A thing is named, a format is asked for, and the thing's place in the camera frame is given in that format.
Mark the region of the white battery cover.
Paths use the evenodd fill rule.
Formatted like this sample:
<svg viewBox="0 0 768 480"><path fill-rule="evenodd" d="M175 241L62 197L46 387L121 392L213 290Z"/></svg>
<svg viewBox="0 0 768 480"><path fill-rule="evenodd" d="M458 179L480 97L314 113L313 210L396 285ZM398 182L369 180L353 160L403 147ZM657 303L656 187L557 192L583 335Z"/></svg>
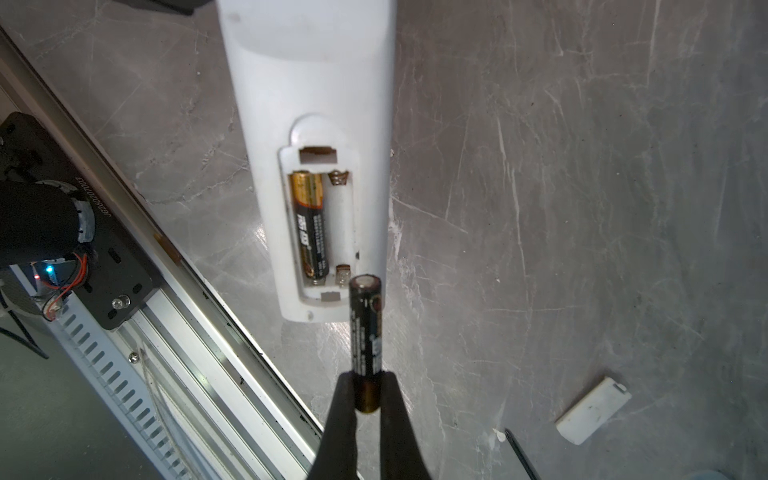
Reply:
<svg viewBox="0 0 768 480"><path fill-rule="evenodd" d="M632 398L629 390L604 377L555 423L559 434L573 445L581 445Z"/></svg>

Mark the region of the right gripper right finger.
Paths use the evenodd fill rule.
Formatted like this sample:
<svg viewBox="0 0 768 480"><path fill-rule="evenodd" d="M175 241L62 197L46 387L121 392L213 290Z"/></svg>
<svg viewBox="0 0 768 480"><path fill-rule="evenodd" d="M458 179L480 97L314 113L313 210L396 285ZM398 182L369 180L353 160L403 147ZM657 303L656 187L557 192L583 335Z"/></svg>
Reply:
<svg viewBox="0 0 768 480"><path fill-rule="evenodd" d="M380 410L381 478L430 479L397 377L392 372L382 373Z"/></svg>

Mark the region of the white remote control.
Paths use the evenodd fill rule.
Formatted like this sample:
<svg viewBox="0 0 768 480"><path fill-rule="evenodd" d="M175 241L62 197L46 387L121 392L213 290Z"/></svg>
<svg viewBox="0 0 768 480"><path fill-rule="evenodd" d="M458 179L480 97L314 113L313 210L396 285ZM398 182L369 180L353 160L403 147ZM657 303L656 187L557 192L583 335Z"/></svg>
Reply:
<svg viewBox="0 0 768 480"><path fill-rule="evenodd" d="M348 290L304 273L290 177L323 177L328 265L386 274L397 5L221 1L222 38L282 316L349 318Z"/></svg>

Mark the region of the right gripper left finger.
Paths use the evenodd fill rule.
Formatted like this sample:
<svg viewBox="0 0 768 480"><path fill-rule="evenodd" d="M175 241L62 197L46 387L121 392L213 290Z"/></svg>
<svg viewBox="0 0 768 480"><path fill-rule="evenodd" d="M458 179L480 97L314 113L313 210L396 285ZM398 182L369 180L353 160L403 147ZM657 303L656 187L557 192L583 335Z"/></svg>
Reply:
<svg viewBox="0 0 768 480"><path fill-rule="evenodd" d="M357 479L357 417L351 372L336 383L321 443L307 480Z"/></svg>

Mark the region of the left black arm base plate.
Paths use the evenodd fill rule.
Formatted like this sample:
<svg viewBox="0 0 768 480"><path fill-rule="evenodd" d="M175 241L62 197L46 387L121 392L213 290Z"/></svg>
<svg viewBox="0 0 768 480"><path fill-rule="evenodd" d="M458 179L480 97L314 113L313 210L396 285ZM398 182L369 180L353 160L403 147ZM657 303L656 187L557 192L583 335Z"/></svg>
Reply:
<svg viewBox="0 0 768 480"><path fill-rule="evenodd" d="M103 329L115 330L157 290L160 273L38 120L13 112L1 124L1 183L42 180L73 185L93 207L94 238L72 252L87 253L90 265L74 294Z"/></svg>

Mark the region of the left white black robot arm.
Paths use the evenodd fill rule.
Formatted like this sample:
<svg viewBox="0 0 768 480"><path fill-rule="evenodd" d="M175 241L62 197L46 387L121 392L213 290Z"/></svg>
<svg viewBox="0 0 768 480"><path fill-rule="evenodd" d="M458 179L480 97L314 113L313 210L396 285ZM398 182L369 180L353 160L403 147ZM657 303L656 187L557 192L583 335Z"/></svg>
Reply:
<svg viewBox="0 0 768 480"><path fill-rule="evenodd" d="M69 183L1 183L1 265L55 260L93 240L91 203Z"/></svg>

